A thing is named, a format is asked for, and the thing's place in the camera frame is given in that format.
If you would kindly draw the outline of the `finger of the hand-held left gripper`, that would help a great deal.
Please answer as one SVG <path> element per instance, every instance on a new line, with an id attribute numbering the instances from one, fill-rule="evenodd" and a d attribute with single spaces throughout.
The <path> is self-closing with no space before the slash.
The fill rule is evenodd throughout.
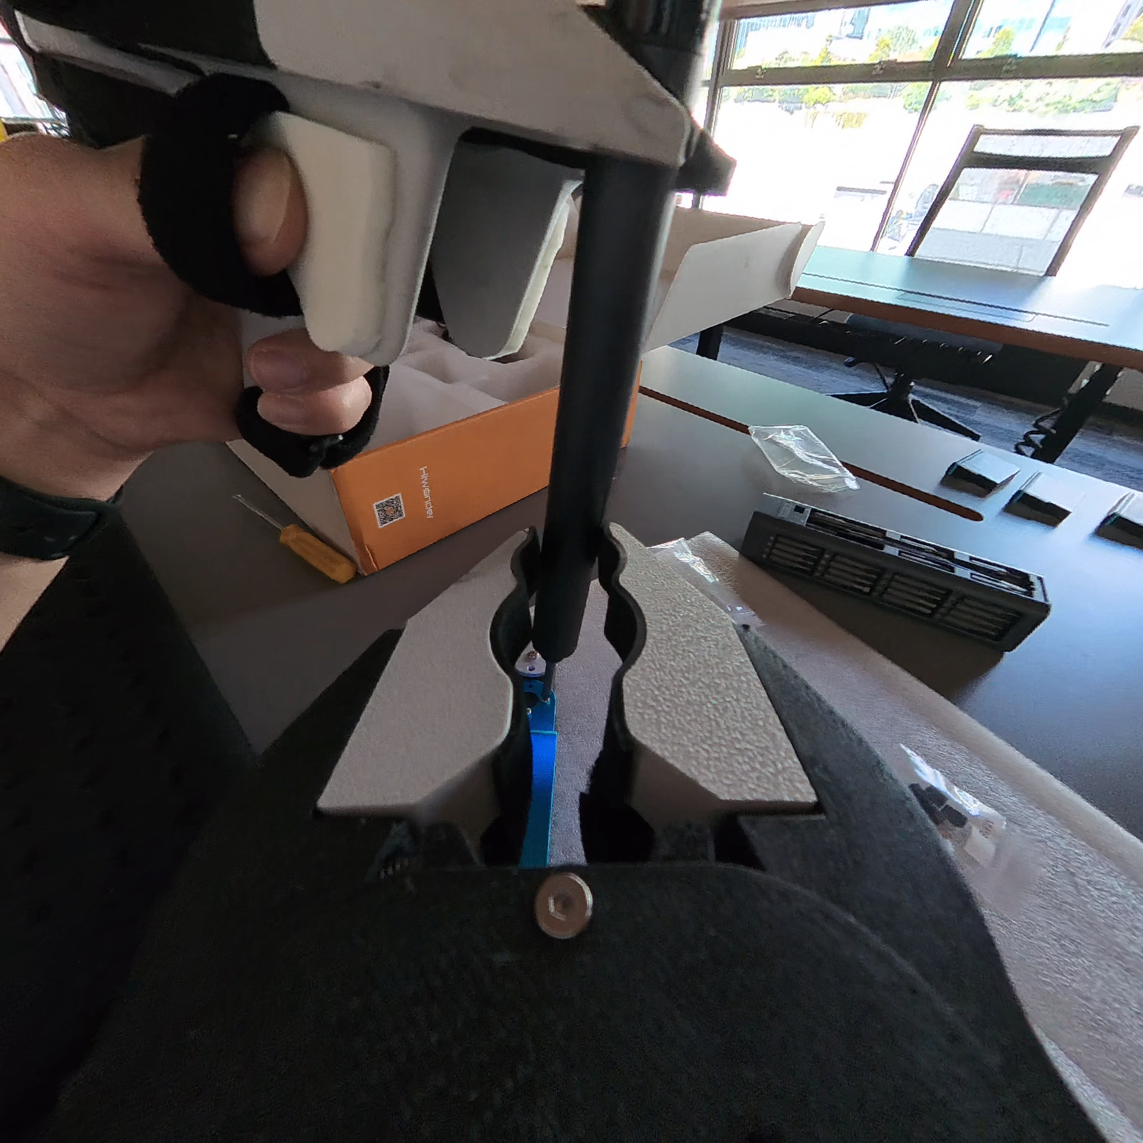
<path id="1" fill-rule="evenodd" d="M 437 218 L 437 294 L 452 341 L 479 359 L 522 348 L 583 173 L 460 142 Z"/>
<path id="2" fill-rule="evenodd" d="M 668 167 L 693 126 L 675 189 L 721 193 L 735 168 L 686 105 L 718 3 L 253 4 L 269 69 L 185 51 L 145 61 L 17 22 L 50 58 L 163 94 L 229 79 L 283 98 L 243 142 L 285 151 L 304 182 L 307 239 L 285 271 L 296 304 L 286 316 L 242 309 L 301 316 L 321 349 L 376 366 L 402 353 L 425 273 L 437 289 L 437 218 L 459 144 Z"/>

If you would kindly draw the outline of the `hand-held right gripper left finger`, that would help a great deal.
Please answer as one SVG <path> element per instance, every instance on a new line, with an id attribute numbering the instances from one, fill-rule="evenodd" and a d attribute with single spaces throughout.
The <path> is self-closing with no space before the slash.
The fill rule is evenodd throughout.
<path id="1" fill-rule="evenodd" d="M 486 863 L 519 863 L 533 757 L 515 667 L 539 556 L 536 530 L 521 532 L 408 621 L 319 810 L 450 823 Z"/>

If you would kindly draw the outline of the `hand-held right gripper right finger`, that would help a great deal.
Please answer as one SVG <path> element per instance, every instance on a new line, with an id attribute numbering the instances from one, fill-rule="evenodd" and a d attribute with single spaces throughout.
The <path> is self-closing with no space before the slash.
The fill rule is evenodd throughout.
<path id="1" fill-rule="evenodd" d="M 599 551 L 605 636 L 621 665 L 580 797 L 588 863 L 646 861 L 668 827 L 808 813 L 818 795 L 735 621 L 678 562 L 610 526 Z"/>

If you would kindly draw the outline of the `blue bracket servo assembly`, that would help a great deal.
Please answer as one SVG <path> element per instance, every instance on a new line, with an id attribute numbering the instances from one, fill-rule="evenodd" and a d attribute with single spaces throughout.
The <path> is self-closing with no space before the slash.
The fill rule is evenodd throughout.
<path id="1" fill-rule="evenodd" d="M 547 663 L 533 646 L 528 646 L 517 663 L 522 678 L 526 714 L 532 739 L 532 802 L 519 866 L 537 868 L 550 864 L 550 842 L 554 815 L 554 779 L 558 751 L 558 703 L 548 688 Z"/>

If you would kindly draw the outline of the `black electric screwdriver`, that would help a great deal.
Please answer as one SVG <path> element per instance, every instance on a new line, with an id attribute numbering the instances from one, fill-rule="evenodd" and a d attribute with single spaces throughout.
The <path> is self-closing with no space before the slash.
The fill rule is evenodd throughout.
<path id="1" fill-rule="evenodd" d="M 533 621 L 533 643 L 547 664 L 544 693 L 579 643 L 675 182 L 696 149 L 693 134 L 689 126 L 682 159 L 668 167 L 537 145 L 540 157 L 586 170 Z"/>

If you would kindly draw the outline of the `clear bag of black parts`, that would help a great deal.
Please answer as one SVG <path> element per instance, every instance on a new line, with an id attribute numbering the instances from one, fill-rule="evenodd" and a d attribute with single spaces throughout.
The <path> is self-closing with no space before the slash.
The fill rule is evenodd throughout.
<path id="1" fill-rule="evenodd" d="M 928 763 L 917 751 L 900 746 L 895 772 L 911 791 L 951 852 L 968 867 L 996 866 L 1008 834 L 1008 820 Z"/>

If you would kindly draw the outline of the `wooden top standing desk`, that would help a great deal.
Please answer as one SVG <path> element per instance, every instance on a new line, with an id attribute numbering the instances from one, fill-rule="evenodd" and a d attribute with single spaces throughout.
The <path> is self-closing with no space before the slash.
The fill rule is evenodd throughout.
<path id="1" fill-rule="evenodd" d="M 1059 460 L 1121 373 L 1142 369 L 1141 290 L 819 246 L 793 300 L 1096 363 L 1051 425 L 1022 440 L 1047 464 Z"/>

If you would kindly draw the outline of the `person's left hand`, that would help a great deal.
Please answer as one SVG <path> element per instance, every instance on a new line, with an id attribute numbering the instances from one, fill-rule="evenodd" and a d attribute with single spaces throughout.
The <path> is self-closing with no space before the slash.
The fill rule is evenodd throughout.
<path id="1" fill-rule="evenodd" d="M 239 436 L 261 416 L 305 436 L 354 428 L 369 365 L 303 330 L 243 352 L 236 311 L 187 289 L 137 202 L 142 144 L 47 135 L 2 148 L 2 471 L 25 489 L 108 500 L 151 454 Z"/>

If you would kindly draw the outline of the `empty clear plastic bag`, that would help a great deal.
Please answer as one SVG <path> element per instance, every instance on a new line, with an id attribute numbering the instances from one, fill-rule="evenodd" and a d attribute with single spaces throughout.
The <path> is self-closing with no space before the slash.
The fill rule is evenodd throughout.
<path id="1" fill-rule="evenodd" d="M 688 583 L 700 591 L 711 603 L 728 614 L 742 628 L 755 630 L 761 625 L 757 613 L 747 606 L 736 590 L 724 583 L 717 573 L 693 549 L 689 540 L 678 538 L 650 548 L 663 558 Z"/>

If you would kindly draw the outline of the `black screwdriver bit case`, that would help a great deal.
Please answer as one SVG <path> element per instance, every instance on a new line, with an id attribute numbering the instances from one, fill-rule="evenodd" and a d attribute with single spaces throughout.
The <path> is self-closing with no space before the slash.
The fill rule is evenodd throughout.
<path id="1" fill-rule="evenodd" d="M 1051 613 L 1041 576 L 773 494 L 754 512 L 740 554 L 1001 653 Z"/>

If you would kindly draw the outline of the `crumpled clear plastic wrap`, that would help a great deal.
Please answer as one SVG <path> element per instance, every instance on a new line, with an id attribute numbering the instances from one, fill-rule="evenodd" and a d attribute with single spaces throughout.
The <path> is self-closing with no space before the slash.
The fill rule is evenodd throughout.
<path id="1" fill-rule="evenodd" d="M 855 474 L 805 425 L 750 425 L 748 434 L 784 480 L 824 494 L 860 489 Z"/>

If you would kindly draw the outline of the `large window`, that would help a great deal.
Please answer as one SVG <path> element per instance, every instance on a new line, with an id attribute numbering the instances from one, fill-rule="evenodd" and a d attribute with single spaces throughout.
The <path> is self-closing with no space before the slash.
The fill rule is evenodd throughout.
<path id="1" fill-rule="evenodd" d="M 975 127 L 1136 130 L 1060 276 L 1141 287 L 1141 3 L 726 3 L 696 115 L 707 210 L 903 255 Z"/>

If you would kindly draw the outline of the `white foam sheet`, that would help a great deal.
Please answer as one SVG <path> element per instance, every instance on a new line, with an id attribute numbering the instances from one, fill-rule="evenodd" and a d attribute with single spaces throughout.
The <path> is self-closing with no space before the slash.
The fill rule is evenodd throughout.
<path id="1" fill-rule="evenodd" d="M 536 1138 L 1141 1140 L 1141 842 L 714 536 L 818 795 L 554 874 Z M 900 746 L 1008 820 L 968 867 Z"/>

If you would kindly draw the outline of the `black wristband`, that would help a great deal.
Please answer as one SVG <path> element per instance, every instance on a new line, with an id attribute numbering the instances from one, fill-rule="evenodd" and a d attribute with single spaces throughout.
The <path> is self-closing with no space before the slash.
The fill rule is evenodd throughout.
<path id="1" fill-rule="evenodd" d="M 72 556 L 120 516 L 122 489 L 107 501 L 27 489 L 2 478 L 2 554 L 49 563 Z"/>

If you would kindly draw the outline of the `small orange-handled screwdriver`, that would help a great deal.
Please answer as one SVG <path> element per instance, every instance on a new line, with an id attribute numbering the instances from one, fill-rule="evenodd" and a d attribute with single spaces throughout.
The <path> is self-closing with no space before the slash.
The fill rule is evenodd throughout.
<path id="1" fill-rule="evenodd" d="M 337 584 L 347 584 L 352 578 L 356 578 L 356 565 L 318 536 L 294 523 L 282 525 L 240 494 L 232 494 L 232 498 L 267 522 L 278 533 L 281 545 L 290 549 L 307 562 L 307 565 L 312 566 L 327 578 L 336 581 Z"/>

